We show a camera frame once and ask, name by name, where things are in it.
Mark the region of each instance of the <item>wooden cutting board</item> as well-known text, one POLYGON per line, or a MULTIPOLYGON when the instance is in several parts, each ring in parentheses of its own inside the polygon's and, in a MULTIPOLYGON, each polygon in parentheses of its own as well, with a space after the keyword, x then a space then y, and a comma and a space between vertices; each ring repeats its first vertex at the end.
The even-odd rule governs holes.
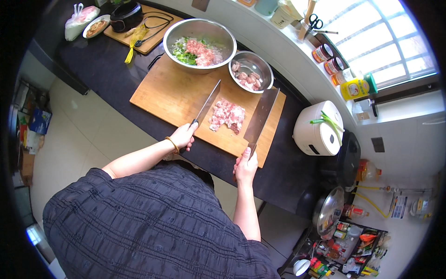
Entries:
MULTIPOLYGON (((239 157, 248 146, 243 136, 252 114, 260 99, 260 94, 253 94, 241 89, 232 79, 226 66, 206 74, 191 75, 179 69, 166 54, 150 69, 143 79, 130 102, 149 113, 177 127, 190 123, 204 105, 207 97, 221 79, 220 93, 214 104, 222 98, 245 108, 245 119, 238 135, 223 124, 217 132, 209 129, 209 118, 214 110, 209 109, 205 120, 195 132, 202 140, 239 157)), ((257 158, 259 167, 263 167, 266 156, 276 132, 285 95, 279 92, 276 103, 265 124, 265 128, 257 143, 257 158)))
MULTIPOLYGON (((174 25, 175 23, 182 21, 183 19, 177 16, 174 16, 173 14, 170 14, 168 12, 165 11, 161 11, 146 5, 141 5, 142 7, 142 12, 162 12, 165 14, 170 15, 171 17, 173 17, 173 21, 167 26, 165 27, 162 31, 160 31, 158 34, 156 34, 155 36, 153 36, 152 38, 150 38, 149 40, 143 42, 143 44, 140 47, 135 47, 134 49, 136 49, 137 51, 141 52, 142 54, 147 54, 149 53, 155 46, 157 46, 164 37, 164 33, 166 33, 167 29, 169 29, 169 27, 171 27, 172 25, 174 25)), ((149 13, 149 14, 145 14, 144 18, 148 17, 148 16, 159 16, 159 17, 164 17, 164 18, 168 18, 165 15, 159 14, 159 13, 149 13)), ((157 26, 160 25, 162 23, 164 23, 165 20, 163 19, 159 19, 159 18, 148 18, 146 21, 146 25, 147 26, 157 26)), ((157 31, 159 31, 160 29, 162 29, 162 27, 158 27, 158 28, 154 28, 154 29, 150 29, 145 35, 144 35, 144 39, 148 38, 149 36, 152 36, 154 33, 156 33, 157 31)), ((104 34, 106 34, 107 36, 127 45, 130 46, 130 39, 132 38, 132 36, 128 36, 125 37, 124 34, 125 33, 116 33, 113 31, 112 26, 108 26, 107 29, 105 29, 104 34)))

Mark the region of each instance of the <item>black clay pot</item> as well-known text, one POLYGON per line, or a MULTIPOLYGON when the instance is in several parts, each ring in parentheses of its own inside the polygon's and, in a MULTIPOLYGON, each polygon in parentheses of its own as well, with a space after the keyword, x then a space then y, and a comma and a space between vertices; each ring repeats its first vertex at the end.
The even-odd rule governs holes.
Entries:
POLYGON ((117 7, 110 15, 113 31, 122 33, 137 27, 143 20, 141 4, 129 2, 117 7))

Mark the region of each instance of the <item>knife blade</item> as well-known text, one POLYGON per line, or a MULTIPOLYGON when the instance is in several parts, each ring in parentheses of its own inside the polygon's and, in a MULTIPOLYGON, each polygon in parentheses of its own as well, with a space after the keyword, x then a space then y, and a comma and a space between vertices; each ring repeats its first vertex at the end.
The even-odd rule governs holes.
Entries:
MULTIPOLYGON (((200 112, 198 113, 197 117, 192 120, 191 124, 189 125, 189 128, 198 122, 198 127, 200 127, 201 123, 203 122, 204 118, 207 115, 207 112, 211 108, 212 104, 214 103, 215 99, 217 98, 217 95, 220 92, 220 85, 221 85, 221 79, 217 82, 217 85, 212 89, 212 92, 209 94, 209 96, 206 99, 206 102, 204 102, 204 105, 202 106, 200 112)), ((180 149, 180 153, 184 153, 186 151, 186 148, 183 147, 180 149)))
POLYGON ((260 134, 262 134, 265 123, 276 102, 277 96, 279 95, 279 91, 280 88, 263 90, 259 103, 252 114, 251 121, 243 136, 243 138, 248 141, 248 147, 251 148, 251 155, 249 155, 250 159, 256 150, 257 141, 259 140, 260 134))

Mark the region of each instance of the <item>hand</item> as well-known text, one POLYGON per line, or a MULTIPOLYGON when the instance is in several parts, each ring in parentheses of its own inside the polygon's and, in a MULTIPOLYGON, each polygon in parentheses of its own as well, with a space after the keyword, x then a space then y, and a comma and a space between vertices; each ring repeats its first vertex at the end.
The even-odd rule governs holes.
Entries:
POLYGON ((237 184, 239 186, 250 185, 252 187, 252 181, 257 171, 257 153, 254 151, 251 159, 251 148, 247 147, 241 157, 235 160, 234 170, 232 171, 237 178, 237 184))
POLYGON ((194 123, 189 128, 190 123, 178 127, 178 129, 170 136, 170 139, 178 146, 179 149, 185 147, 186 151, 190 151, 192 143, 195 141, 193 135, 198 128, 198 123, 194 123))

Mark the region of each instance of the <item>red label jar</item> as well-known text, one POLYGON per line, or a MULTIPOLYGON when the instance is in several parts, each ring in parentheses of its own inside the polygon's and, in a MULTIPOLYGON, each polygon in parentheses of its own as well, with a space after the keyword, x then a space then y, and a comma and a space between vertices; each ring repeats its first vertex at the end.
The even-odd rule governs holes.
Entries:
POLYGON ((325 62, 324 68, 329 75, 334 75, 344 70, 344 63, 339 57, 336 57, 325 62))
POLYGON ((317 49, 313 50, 311 54, 318 63, 322 63, 333 57, 333 51, 331 51, 328 44, 320 45, 317 49))

